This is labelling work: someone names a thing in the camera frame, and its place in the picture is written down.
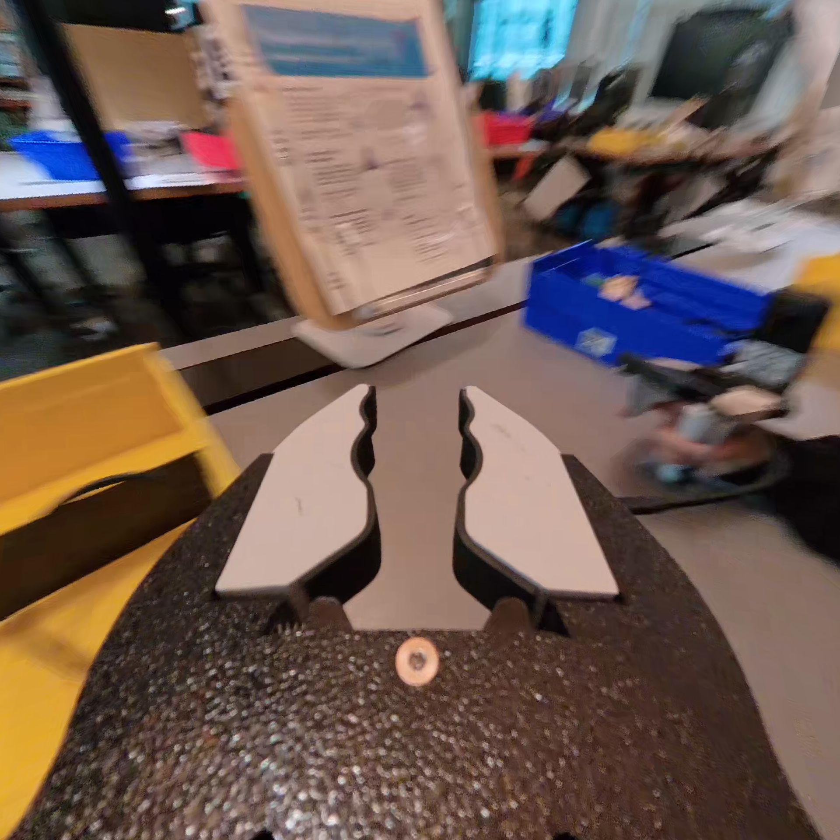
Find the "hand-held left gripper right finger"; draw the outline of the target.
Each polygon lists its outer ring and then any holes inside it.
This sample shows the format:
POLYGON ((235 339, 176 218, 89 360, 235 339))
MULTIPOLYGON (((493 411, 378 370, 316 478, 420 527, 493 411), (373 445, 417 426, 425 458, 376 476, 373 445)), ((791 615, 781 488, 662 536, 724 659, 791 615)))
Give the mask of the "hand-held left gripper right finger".
POLYGON ((453 570, 479 604, 614 601, 621 594, 558 447, 474 385, 458 394, 453 570))

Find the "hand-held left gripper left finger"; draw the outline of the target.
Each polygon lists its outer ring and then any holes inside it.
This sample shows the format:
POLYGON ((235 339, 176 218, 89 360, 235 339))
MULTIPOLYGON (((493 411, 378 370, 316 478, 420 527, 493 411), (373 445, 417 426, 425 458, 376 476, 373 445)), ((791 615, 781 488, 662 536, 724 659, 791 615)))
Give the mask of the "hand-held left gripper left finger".
POLYGON ((370 481, 376 426, 376 389, 357 385, 274 448, 217 578, 218 598, 344 605, 373 582, 382 565, 370 481))

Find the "blue plastic bin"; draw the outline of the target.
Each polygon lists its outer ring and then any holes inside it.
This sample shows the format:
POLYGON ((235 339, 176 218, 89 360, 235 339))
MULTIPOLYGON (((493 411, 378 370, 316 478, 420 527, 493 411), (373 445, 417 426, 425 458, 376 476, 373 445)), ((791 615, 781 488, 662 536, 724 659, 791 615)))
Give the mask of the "blue plastic bin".
POLYGON ((756 330, 770 296, 633 248, 586 241, 531 263, 523 321, 608 367, 620 365, 624 353, 714 364, 756 330), (598 297, 605 278, 623 275, 639 278, 650 308, 633 311, 598 297))

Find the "yellow plastic bin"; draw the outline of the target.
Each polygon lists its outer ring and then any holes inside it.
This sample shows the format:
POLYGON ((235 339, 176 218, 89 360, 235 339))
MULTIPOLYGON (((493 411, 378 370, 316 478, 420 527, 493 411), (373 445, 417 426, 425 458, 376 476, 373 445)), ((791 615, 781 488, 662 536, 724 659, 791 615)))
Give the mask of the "yellow plastic bin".
POLYGON ((838 312, 839 254, 818 256, 802 263, 792 287, 802 294, 822 299, 830 312, 838 312))
MULTIPOLYGON (((212 501, 233 456, 157 345, 139 344, 2 382, 1 525, 75 490, 197 454, 212 501)), ((45 781, 92 664, 143 578, 195 519, 2 619, 2 838, 45 781)))

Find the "person's right forearm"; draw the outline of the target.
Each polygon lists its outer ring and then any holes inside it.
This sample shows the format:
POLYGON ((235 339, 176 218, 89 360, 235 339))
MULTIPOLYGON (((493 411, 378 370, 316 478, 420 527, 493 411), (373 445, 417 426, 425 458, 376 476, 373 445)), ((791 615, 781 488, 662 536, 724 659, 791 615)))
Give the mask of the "person's right forearm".
POLYGON ((839 436, 777 438, 784 477, 770 488, 773 509, 804 545, 839 565, 839 436))

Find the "person's right hand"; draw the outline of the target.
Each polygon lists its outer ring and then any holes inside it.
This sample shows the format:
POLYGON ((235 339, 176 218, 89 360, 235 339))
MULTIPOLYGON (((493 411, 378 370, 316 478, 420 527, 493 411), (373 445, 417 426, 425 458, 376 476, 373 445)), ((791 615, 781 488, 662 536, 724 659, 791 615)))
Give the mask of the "person's right hand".
POLYGON ((761 478, 779 446, 759 427, 677 412, 637 442, 634 456, 661 486, 693 490, 761 478))

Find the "wooden document stand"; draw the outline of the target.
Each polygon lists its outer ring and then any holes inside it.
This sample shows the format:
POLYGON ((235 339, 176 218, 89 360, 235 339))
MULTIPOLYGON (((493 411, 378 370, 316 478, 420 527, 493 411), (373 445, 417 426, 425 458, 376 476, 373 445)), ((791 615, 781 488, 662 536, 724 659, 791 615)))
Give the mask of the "wooden document stand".
MULTIPOLYGON (((504 232, 496 179, 488 153, 480 140, 475 111, 467 104, 448 32, 448 48, 458 73, 460 100, 467 119, 479 197, 484 202, 497 239, 497 255, 488 266, 479 268, 472 275, 441 279, 404 292, 394 299, 381 301, 372 308, 364 308, 360 313, 334 317, 326 309, 312 259, 301 245, 300 230, 290 199, 283 196, 274 175, 267 133, 259 127, 256 108, 248 104, 249 95, 244 94, 245 84, 238 72, 241 61, 231 53, 231 49, 239 45, 238 3, 202 2, 202 13, 227 60, 232 82, 224 105, 226 126, 242 163, 248 198, 259 231, 276 266, 282 288, 299 316, 292 332, 308 347, 344 368, 363 369, 378 364, 448 326, 454 318, 441 305, 441 300, 487 282, 504 256, 504 232)), ((437 3, 445 24, 442 4, 437 3)))

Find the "small yellow parts bin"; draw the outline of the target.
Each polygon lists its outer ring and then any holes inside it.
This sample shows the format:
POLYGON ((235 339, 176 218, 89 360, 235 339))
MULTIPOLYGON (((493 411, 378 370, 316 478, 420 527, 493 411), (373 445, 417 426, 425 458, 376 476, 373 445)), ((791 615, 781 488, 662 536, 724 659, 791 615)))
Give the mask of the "small yellow parts bin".
POLYGON ((626 159, 650 150, 660 134, 650 130, 603 128, 593 133, 585 150, 606 159, 626 159))

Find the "large black monitor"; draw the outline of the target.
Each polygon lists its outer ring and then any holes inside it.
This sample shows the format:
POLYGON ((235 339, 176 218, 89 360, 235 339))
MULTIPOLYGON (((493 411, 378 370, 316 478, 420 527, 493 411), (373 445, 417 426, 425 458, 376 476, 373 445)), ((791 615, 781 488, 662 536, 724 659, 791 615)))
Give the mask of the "large black monitor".
POLYGON ((791 12, 709 7, 671 30, 648 99, 701 100, 688 121, 716 130, 745 117, 794 34, 791 12))

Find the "printed paper sheets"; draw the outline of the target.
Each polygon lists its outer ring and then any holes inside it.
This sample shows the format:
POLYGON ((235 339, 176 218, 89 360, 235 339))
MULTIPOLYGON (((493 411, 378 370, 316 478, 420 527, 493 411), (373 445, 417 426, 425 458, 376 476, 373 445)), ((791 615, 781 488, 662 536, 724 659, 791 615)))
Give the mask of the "printed paper sheets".
POLYGON ((497 255, 437 2, 240 2, 247 102, 331 316, 497 255))

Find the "red plastic bin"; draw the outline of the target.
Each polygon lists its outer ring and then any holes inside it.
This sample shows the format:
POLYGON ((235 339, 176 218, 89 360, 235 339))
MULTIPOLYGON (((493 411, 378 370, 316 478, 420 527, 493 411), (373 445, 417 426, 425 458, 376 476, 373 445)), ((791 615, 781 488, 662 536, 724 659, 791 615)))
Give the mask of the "red plastic bin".
POLYGON ((531 139, 533 117, 518 112, 483 111, 480 127, 485 146, 520 146, 531 139))
POLYGON ((213 172, 239 172, 241 163, 235 144, 224 135, 182 131, 180 142, 195 163, 213 172))

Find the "black metal pole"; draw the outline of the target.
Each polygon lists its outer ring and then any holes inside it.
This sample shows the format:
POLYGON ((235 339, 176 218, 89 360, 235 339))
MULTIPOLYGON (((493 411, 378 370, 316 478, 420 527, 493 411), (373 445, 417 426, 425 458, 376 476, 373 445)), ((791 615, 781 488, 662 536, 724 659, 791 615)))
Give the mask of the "black metal pole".
POLYGON ((17 5, 27 35, 53 82, 59 103, 85 145, 99 180, 104 185, 112 211, 142 265, 147 285, 163 313, 181 337, 184 337, 184 321, 172 266, 151 236, 143 209, 133 200, 123 180, 117 159, 106 141, 62 34, 43 2, 22 1, 17 5))

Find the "blue storage bin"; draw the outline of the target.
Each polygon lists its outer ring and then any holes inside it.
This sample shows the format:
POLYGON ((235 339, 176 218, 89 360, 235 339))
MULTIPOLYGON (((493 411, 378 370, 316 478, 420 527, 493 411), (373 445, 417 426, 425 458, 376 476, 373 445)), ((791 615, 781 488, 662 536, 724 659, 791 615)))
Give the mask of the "blue storage bin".
POLYGON ((61 140, 54 133, 39 130, 14 136, 9 145, 15 153, 43 169, 54 180, 100 180, 87 147, 79 140, 61 140))

